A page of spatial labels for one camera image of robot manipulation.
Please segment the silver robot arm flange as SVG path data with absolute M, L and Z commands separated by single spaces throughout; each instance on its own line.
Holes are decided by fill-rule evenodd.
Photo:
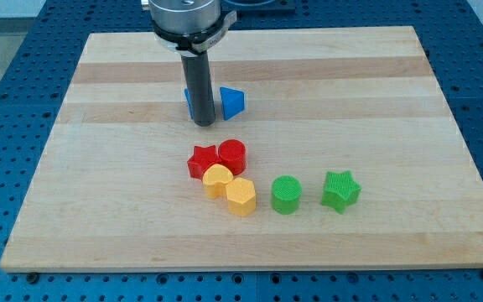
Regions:
M 204 55 L 237 21 L 237 11 L 223 12 L 220 0 L 147 0 L 157 41 L 184 57 Z

